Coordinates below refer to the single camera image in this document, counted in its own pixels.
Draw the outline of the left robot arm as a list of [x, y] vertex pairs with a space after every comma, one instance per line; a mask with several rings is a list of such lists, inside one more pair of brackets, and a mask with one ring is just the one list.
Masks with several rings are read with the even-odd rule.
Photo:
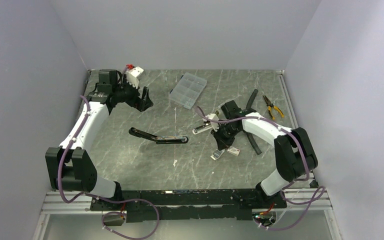
[[88, 151], [117, 104], [126, 103], [143, 112], [153, 106], [149, 89], [140, 87], [144, 69], [128, 64], [123, 71], [100, 69], [94, 89], [82, 95], [83, 107], [79, 118], [68, 136], [45, 153], [46, 166], [51, 187], [65, 203], [73, 202], [65, 196], [66, 191], [77, 191], [97, 199], [110, 210], [123, 204], [120, 183], [99, 176]]

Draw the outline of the staple tray with staples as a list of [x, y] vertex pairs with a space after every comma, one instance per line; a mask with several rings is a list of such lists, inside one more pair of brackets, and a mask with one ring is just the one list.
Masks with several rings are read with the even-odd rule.
[[210, 157], [211, 157], [214, 161], [216, 161], [216, 160], [218, 160], [218, 159], [223, 155], [224, 152], [225, 152], [224, 149], [222, 149], [222, 150], [218, 150], [218, 149], [216, 149], [216, 150], [211, 154]]

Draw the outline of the white staple box sleeve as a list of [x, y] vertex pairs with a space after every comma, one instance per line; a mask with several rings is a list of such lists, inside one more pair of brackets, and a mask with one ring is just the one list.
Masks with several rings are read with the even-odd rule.
[[238, 156], [240, 154], [240, 150], [236, 147], [233, 147], [233, 146], [230, 146], [228, 149], [227, 149], [227, 152], [234, 155], [234, 156]]

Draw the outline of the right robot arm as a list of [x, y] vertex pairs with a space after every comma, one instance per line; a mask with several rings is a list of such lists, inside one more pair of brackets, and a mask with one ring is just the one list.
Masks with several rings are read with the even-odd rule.
[[218, 150], [230, 148], [239, 132], [259, 137], [274, 148], [275, 169], [255, 187], [255, 202], [260, 207], [268, 207], [274, 195], [301, 177], [308, 177], [318, 166], [310, 138], [302, 127], [279, 125], [254, 109], [240, 109], [233, 100], [225, 103], [221, 110], [225, 120], [216, 114], [207, 115]]

